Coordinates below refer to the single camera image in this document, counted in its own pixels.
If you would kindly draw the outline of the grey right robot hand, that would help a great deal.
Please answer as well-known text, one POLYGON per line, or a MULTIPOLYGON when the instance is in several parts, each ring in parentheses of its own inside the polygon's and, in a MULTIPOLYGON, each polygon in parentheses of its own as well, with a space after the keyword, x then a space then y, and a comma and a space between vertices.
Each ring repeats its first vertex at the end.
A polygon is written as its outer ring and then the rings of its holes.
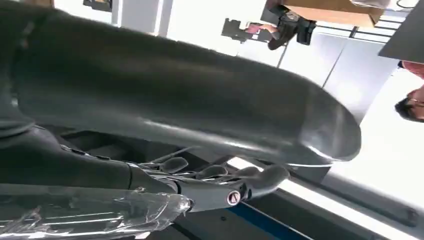
POLYGON ((287 166, 326 167, 361 148, 353 115, 308 79, 251 60, 51 7, 0 3, 0 181, 178 193, 194 210, 275 191, 287 166), (213 183, 62 146, 43 125, 200 147, 270 163, 213 183))

